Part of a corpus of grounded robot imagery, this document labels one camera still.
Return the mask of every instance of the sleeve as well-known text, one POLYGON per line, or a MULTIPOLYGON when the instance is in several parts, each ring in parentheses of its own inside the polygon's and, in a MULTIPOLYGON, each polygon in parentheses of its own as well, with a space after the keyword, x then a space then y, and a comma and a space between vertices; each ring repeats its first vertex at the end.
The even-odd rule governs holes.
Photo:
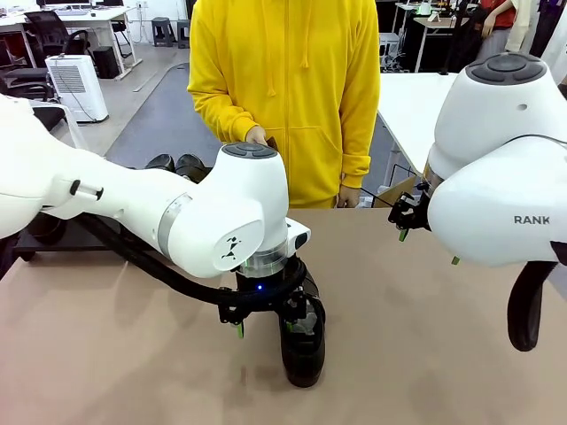
POLYGON ((257 124, 235 106, 218 60, 217 44, 207 21, 205 1, 195 3, 190 26, 190 76, 187 90, 195 111, 222 142, 242 142, 257 124))
POLYGON ((512 4, 516 9, 516 18, 512 29, 510 29, 506 50, 520 51, 525 34, 530 28, 532 2, 531 0, 512 0, 512 4))
POLYGON ((340 104, 343 133, 343 184, 360 188, 370 166, 370 144, 380 93, 378 16, 373 0, 362 0, 362 14, 353 55, 346 71, 340 104))

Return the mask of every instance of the stool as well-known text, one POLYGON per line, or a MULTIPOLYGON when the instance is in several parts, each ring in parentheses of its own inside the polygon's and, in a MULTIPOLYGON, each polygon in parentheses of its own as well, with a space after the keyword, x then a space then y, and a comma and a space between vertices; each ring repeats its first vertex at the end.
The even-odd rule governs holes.
POLYGON ((177 40, 177 49, 189 48, 189 21, 186 19, 177 21, 177 40))
POLYGON ((171 27, 169 18, 157 17, 151 20, 151 32, 153 33, 153 45, 158 47, 158 43, 173 47, 177 43, 174 29, 171 27))

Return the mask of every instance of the yellow hoodie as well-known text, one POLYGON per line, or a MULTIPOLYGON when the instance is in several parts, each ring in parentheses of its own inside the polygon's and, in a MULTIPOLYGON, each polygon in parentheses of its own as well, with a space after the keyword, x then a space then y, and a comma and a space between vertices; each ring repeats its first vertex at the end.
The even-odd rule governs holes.
POLYGON ((225 142, 276 139, 291 207, 331 206, 368 173, 379 92, 375 0, 198 0, 195 110, 225 142))

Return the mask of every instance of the hand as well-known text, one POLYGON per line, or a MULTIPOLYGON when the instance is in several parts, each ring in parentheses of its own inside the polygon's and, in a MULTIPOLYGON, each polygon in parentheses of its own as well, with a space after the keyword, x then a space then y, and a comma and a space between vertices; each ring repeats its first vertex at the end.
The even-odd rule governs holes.
POLYGON ((337 208, 354 208, 361 202, 361 190, 340 185, 337 208))
POLYGON ((485 24, 482 27, 482 38, 486 39, 490 34, 493 33, 494 23, 496 22, 496 15, 490 13, 486 19, 485 24))
POLYGON ((248 130, 248 133, 246 133, 246 141, 248 143, 257 143, 268 146, 266 143, 266 130, 260 126, 252 127, 248 130))

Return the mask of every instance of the air vent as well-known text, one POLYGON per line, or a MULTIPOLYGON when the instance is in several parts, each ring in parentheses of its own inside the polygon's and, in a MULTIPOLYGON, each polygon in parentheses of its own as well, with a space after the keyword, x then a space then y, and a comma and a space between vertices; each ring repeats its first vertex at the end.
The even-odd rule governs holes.
POLYGON ((77 66, 53 66, 51 76, 59 93, 85 93, 86 91, 77 66))

